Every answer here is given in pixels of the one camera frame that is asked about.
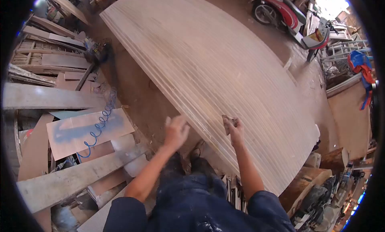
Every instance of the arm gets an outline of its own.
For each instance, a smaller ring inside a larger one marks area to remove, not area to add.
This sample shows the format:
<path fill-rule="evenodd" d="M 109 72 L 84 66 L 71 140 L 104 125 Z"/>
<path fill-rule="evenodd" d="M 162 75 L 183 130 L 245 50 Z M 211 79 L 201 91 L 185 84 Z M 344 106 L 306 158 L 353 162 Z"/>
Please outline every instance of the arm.
<path fill-rule="evenodd" d="M 168 159 L 186 141 L 190 127 L 186 125 L 185 116 L 180 115 L 172 120 L 167 117 L 165 129 L 166 138 L 163 146 L 158 149 L 155 156 L 139 175 L 128 184 L 124 193 L 125 197 L 136 198 L 140 202 L 146 200 Z"/>
<path fill-rule="evenodd" d="M 243 124 L 239 118 L 235 118 L 237 126 L 228 120 L 224 119 L 224 124 L 229 128 L 231 144 L 234 147 L 239 173 L 241 174 L 241 181 L 246 200 L 249 201 L 251 196 L 256 192 L 264 190 L 262 179 L 253 164 L 250 153 L 244 144 L 243 139 Z"/>

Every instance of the foot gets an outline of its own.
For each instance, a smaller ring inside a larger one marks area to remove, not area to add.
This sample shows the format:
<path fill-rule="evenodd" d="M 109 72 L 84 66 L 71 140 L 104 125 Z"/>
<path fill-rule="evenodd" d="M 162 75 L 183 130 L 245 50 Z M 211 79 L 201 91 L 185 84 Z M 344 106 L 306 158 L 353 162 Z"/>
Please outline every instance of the foot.
<path fill-rule="evenodd" d="M 195 147 L 190 152 L 190 161 L 199 158 L 201 153 L 205 150 L 206 142 L 201 139 L 195 144 Z"/>

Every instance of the cable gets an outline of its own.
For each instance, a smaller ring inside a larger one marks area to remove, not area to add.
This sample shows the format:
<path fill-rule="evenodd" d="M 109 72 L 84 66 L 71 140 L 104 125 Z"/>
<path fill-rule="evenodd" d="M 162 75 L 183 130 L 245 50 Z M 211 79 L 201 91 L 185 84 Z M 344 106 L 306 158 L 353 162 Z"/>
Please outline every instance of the cable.
<path fill-rule="evenodd" d="M 88 155 L 82 156 L 78 152 L 76 152 L 80 163 L 82 163 L 81 157 L 82 158 L 88 158 L 91 155 L 91 147 L 96 145 L 97 138 L 102 134 L 102 129 L 105 127 L 105 124 L 107 123 L 107 121 L 111 115 L 111 112 L 114 109 L 115 101 L 116 101 L 116 93 L 117 93 L 116 88 L 112 87 L 109 100 L 108 100 L 107 104 L 105 105 L 104 110 L 102 111 L 103 116 L 99 117 L 100 123 L 95 124 L 96 130 L 99 131 L 99 134 L 96 135 L 94 132 L 92 132 L 92 131 L 90 132 L 90 135 L 95 138 L 94 144 L 89 145 L 86 141 L 84 141 L 84 144 L 88 146 L 88 151 L 89 151 Z"/>

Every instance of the person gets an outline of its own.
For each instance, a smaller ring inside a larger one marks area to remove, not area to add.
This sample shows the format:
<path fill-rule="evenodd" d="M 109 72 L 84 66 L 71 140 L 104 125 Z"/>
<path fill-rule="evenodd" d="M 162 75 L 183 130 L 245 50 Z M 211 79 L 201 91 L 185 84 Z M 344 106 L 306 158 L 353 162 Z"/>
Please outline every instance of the person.
<path fill-rule="evenodd" d="M 200 141 L 190 153 L 191 174 L 185 175 L 178 149 L 186 141 L 189 126 L 183 115 L 167 117 L 166 138 L 151 161 L 127 186 L 124 197 L 112 201 L 105 232 L 155 231 L 291 231 L 292 226 L 278 197 L 264 190 L 243 140 L 243 124 L 224 119 L 235 150 L 248 214 L 236 210 L 227 200 L 224 182 L 200 157 Z M 159 177 L 156 205 L 147 217 L 143 202 Z"/>

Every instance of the grooved wooden board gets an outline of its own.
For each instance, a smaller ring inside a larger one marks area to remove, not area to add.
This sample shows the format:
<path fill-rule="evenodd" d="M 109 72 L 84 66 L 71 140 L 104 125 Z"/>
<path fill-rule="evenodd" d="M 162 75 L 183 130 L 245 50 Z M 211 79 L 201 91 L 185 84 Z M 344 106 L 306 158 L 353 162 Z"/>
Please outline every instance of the grooved wooden board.
<path fill-rule="evenodd" d="M 362 83 L 357 83 L 328 98 L 337 127 L 339 145 L 349 152 L 350 160 L 362 158 L 368 152 L 370 113 L 368 107 L 360 110 L 365 94 Z"/>
<path fill-rule="evenodd" d="M 265 188 L 281 194 L 319 132 L 281 62 L 254 33 L 204 0 L 118 0 L 100 16 L 238 175 L 221 115 L 242 118 Z"/>
<path fill-rule="evenodd" d="M 87 69 L 91 64 L 83 57 L 66 56 L 60 54 L 43 54 L 42 65 L 66 66 Z"/>

